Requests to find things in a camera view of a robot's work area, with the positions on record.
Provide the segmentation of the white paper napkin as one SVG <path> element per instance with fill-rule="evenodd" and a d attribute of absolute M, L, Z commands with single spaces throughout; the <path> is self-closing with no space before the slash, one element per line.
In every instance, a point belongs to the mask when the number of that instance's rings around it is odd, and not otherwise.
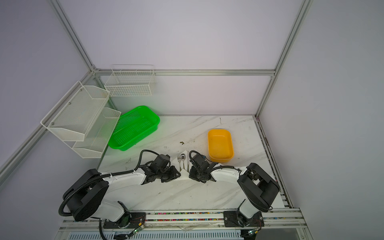
<path fill-rule="evenodd" d="M 175 181 L 187 181 L 190 180 L 190 158 L 189 151 L 183 151 L 182 153 L 171 156 L 171 165 L 175 166 L 177 171 L 180 173 L 180 177 L 175 179 Z"/>

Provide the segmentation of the silver spoon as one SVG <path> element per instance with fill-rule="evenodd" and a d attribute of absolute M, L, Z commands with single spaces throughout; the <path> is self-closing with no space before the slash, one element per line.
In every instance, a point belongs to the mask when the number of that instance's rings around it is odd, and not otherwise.
<path fill-rule="evenodd" d="M 186 167 L 186 158 L 187 158 L 186 154 L 185 154 L 185 153 L 182 153 L 182 154 L 181 154 L 181 159 L 182 159 L 182 170 L 185 169 L 185 167 Z"/>

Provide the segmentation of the silver fork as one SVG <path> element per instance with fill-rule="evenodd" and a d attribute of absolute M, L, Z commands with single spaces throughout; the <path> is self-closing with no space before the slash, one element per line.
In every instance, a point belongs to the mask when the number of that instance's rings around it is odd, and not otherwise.
<path fill-rule="evenodd" d="M 181 155 L 178 155 L 177 156 L 177 160 L 178 160 L 178 166 L 179 166 L 179 172 L 182 170 L 182 159 L 181 159 Z"/>

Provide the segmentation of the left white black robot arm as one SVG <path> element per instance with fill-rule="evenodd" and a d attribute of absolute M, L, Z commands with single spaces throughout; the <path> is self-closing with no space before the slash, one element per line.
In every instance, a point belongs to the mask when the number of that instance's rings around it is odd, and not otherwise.
<path fill-rule="evenodd" d="M 102 222 L 111 222 L 115 227 L 125 229 L 133 227 L 128 238 L 135 235 L 144 227 L 145 214 L 133 215 L 121 201 L 113 202 L 106 199 L 108 189 L 125 184 L 126 186 L 140 186 L 159 179 L 168 183 L 179 177 L 181 173 L 171 164 L 169 155 L 154 153 L 156 158 L 142 164 L 139 155 L 137 165 L 133 170 L 100 173 L 96 169 L 86 171 L 63 195 L 63 202 L 58 213 L 62 217 L 73 217 L 76 222 L 88 218 L 99 221 L 99 233 L 102 239 L 105 235 Z"/>

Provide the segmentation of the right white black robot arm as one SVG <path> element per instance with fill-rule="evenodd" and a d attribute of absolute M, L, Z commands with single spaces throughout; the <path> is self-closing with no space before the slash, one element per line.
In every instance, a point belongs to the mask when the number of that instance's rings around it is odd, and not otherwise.
<path fill-rule="evenodd" d="M 234 167 L 210 162 L 197 151 L 189 152 L 192 167 L 189 178 L 201 183 L 237 183 L 246 198 L 235 211 L 224 211 L 225 227 L 242 228 L 241 238 L 255 240 L 258 232 L 265 226 L 262 213 L 272 210 L 272 203 L 280 193 L 280 187 L 258 164 L 247 167 Z"/>

